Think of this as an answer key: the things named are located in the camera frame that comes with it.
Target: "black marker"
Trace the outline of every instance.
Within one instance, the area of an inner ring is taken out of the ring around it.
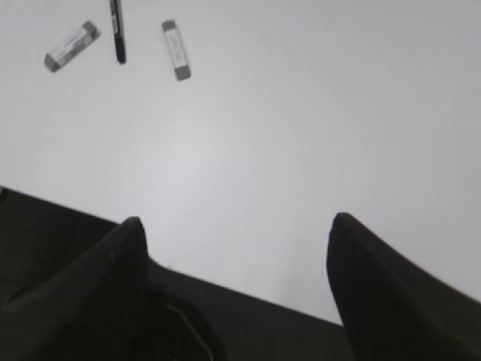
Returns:
[[[123,39],[122,8],[120,0],[110,0],[110,13],[112,14],[113,39],[115,52],[120,64],[126,62],[126,43]]]

